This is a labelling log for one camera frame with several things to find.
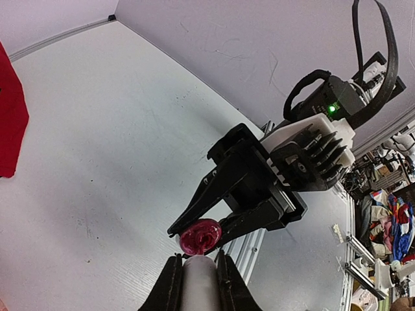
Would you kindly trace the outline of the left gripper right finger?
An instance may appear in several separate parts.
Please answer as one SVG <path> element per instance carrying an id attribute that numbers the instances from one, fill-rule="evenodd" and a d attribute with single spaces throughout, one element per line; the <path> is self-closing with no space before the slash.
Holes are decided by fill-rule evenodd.
<path id="1" fill-rule="evenodd" d="M 220 250 L 217 255 L 220 310 L 262 311 L 252 297 L 233 259 Z"/>

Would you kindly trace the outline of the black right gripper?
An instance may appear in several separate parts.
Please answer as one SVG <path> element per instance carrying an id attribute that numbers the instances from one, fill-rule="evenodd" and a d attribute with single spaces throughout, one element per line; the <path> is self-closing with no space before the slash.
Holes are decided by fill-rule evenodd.
<path id="1" fill-rule="evenodd" d="M 258 229 L 282 229 L 303 218 L 307 205 L 296 192 L 283 188 L 267 164 L 269 153 L 247 125 L 233 127 L 207 157 L 216 167 L 168 228 L 171 238 L 184 233 L 221 200 L 228 204 L 231 214 L 219 222 L 222 234 L 216 246 Z"/>

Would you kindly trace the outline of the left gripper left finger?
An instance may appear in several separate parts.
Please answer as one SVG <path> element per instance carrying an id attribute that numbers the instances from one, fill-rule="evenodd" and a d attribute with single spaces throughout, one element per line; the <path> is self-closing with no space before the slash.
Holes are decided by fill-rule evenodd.
<path id="1" fill-rule="evenodd" d="M 177 311 L 182 294 L 182 256 L 167 259 L 156 283 L 139 311 Z"/>

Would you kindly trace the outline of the white nail polish cap brush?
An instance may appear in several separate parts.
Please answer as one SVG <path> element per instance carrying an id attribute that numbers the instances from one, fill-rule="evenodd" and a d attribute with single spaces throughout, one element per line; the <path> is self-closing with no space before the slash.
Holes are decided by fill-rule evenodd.
<path id="1" fill-rule="evenodd" d="M 212 259 L 197 255 L 184 263 L 180 310 L 220 310 L 217 266 Z"/>

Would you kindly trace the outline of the red nail polish bottle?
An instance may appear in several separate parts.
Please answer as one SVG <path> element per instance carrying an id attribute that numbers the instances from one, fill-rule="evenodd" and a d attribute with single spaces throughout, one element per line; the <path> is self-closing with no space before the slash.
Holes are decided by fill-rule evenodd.
<path id="1" fill-rule="evenodd" d="M 213 249 L 222 236 L 220 224 L 213 219 L 197 220 L 179 238 L 182 251 L 189 256 L 204 255 Z"/>

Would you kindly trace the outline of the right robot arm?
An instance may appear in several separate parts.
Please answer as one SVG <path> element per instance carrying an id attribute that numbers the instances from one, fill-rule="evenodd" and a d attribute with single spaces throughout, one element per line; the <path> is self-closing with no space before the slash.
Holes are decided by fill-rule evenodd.
<path id="1" fill-rule="evenodd" d="M 284 120 L 263 137 L 234 126 L 207 153 L 215 167 L 168 228 L 185 252 L 204 253 L 243 235 L 301 220 L 302 192 L 333 187 L 354 163 L 355 130 L 400 94 L 398 56 L 374 54 L 347 81 L 317 69 L 284 105 Z"/>

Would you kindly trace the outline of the red jacket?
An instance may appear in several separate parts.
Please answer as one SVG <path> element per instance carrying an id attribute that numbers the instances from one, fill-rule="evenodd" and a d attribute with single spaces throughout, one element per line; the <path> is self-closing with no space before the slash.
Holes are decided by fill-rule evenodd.
<path id="1" fill-rule="evenodd" d="M 29 113 L 20 79 L 1 47 L 1 177 L 11 178 L 18 158 Z"/>

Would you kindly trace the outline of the aluminium front rail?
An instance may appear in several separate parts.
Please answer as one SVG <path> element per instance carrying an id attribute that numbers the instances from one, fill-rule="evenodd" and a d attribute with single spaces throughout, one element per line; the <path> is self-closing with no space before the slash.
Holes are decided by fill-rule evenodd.
<path id="1" fill-rule="evenodd" d="M 298 222 L 260 229 L 224 247 L 262 310 L 349 310 L 353 278 L 354 201 L 340 184 L 303 192 L 308 210 Z"/>

